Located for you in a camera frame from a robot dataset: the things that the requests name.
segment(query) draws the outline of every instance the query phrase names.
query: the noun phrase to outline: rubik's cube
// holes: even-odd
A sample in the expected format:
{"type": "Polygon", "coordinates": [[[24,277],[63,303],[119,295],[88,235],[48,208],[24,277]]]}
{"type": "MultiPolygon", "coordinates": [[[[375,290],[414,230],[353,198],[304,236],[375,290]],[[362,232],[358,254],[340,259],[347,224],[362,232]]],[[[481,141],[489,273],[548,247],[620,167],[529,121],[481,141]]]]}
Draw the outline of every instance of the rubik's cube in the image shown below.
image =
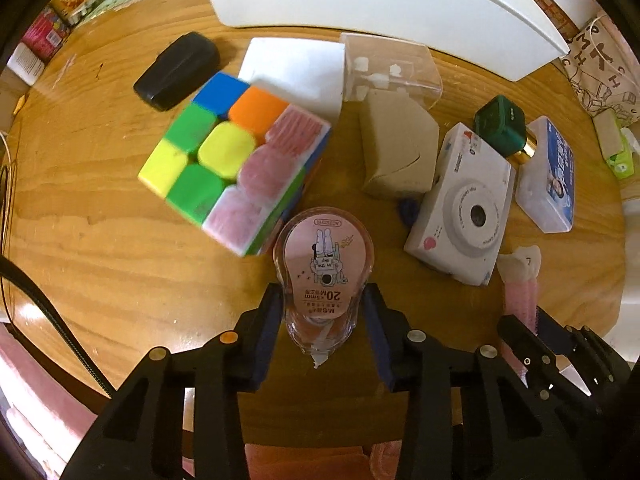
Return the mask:
{"type": "Polygon", "coordinates": [[[328,140],[330,125],[219,72],[171,124],[138,178],[239,256],[268,247],[328,140]]]}

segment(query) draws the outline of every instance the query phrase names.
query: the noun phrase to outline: red heart sticker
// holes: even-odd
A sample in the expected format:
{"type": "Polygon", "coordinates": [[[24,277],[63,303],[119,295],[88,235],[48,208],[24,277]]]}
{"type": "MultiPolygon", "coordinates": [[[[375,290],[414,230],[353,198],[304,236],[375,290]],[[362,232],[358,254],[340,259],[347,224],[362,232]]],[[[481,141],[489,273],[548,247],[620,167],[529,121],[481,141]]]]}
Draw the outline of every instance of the red heart sticker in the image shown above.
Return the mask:
{"type": "Polygon", "coordinates": [[[428,238],[425,238],[422,246],[425,251],[430,251],[436,247],[436,239],[433,236],[429,236],[428,238]]]}

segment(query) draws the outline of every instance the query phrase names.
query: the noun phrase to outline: yellow square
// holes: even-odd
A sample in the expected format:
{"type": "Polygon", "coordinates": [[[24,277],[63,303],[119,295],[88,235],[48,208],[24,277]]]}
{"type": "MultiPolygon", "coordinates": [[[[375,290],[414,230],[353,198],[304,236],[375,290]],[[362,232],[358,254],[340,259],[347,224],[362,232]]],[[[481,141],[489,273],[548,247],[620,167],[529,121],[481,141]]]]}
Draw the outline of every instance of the yellow square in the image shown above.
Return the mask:
{"type": "Polygon", "coordinates": [[[229,121],[213,128],[200,149],[198,161],[218,176],[235,180],[238,171],[255,149],[255,137],[229,121]]]}
{"type": "Polygon", "coordinates": [[[138,179],[160,198],[165,198],[188,162],[186,153],[161,139],[142,166],[138,179]]]}

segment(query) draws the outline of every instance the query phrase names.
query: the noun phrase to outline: dark blue round object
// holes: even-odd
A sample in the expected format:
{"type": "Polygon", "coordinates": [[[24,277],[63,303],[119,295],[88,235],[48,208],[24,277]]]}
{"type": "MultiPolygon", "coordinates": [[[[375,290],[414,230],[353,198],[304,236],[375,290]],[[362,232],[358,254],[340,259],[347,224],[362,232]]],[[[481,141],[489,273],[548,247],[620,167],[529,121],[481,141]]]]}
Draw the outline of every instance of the dark blue round object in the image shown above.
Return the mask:
{"type": "Polygon", "coordinates": [[[420,213],[420,203],[413,198],[403,198],[398,202],[398,214],[402,223],[411,229],[420,213]]]}

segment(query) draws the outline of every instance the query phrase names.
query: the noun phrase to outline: correction tape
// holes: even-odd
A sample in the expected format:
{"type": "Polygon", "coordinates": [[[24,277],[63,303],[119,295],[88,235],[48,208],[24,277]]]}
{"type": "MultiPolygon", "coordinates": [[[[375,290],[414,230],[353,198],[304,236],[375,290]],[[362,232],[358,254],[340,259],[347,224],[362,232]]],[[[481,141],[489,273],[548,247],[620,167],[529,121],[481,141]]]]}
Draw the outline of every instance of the correction tape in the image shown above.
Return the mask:
{"type": "Polygon", "coordinates": [[[373,242],[360,221],[318,207],[292,218],[273,249],[285,292],[287,331],[316,368],[353,331],[373,268],[373,242]]]}

